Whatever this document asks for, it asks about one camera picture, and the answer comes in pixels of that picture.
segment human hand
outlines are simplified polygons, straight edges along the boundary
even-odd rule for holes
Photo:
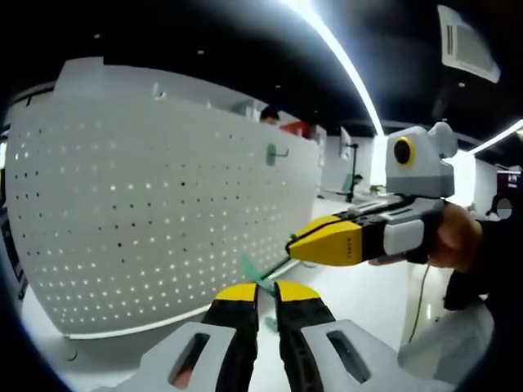
[[[437,231],[429,265],[467,272],[476,258],[481,240],[481,225],[463,208],[447,203]],[[385,256],[370,261],[371,265],[388,265],[403,261],[405,255]]]

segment white perforated panel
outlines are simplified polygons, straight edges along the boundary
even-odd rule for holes
[[[265,269],[310,218],[318,146],[185,102],[49,99],[11,125],[7,202],[29,282],[64,334],[187,314]],[[287,158],[266,165],[276,145]]]

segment ceiling light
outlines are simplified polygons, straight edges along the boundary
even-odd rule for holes
[[[515,124],[511,125],[509,128],[507,128],[505,131],[499,133],[498,135],[494,136],[492,139],[487,140],[482,145],[478,145],[474,149],[471,149],[469,153],[471,154],[477,154],[480,151],[483,151],[484,149],[488,149],[491,145],[495,145],[500,140],[505,139],[506,137],[510,136],[512,133],[519,131],[521,128],[523,128],[523,120],[519,120]]]
[[[301,16],[311,27],[316,30],[316,32],[321,36],[324,42],[327,44],[329,49],[337,57],[338,61],[342,64],[342,67],[348,73],[349,78],[351,78],[352,83],[356,87],[356,90],[360,94],[360,98],[364,103],[367,112],[369,113],[370,120],[373,123],[374,130],[378,136],[385,136],[383,132],[382,124],[379,121],[378,112],[374,108],[373,102],[370,99],[369,92],[365,87],[363,81],[361,80],[358,71],[355,66],[352,64],[351,59],[343,50],[340,42],[334,37],[333,33],[321,20],[320,16],[315,12],[314,7],[312,6],[311,0],[280,0],[288,7],[290,7],[294,12]]]

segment black cable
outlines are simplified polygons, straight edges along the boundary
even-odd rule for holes
[[[431,268],[431,266],[427,266],[427,269],[425,269],[425,274],[423,274],[422,279],[422,288],[419,293],[419,300],[418,300],[418,310],[416,311],[416,320],[414,320],[414,327],[412,328],[412,333],[410,334],[409,343],[414,338],[414,334],[416,333],[416,328],[418,327],[418,320],[419,320],[419,313],[422,309],[422,301],[423,301],[423,290],[425,288],[425,280],[427,279],[428,270]]]

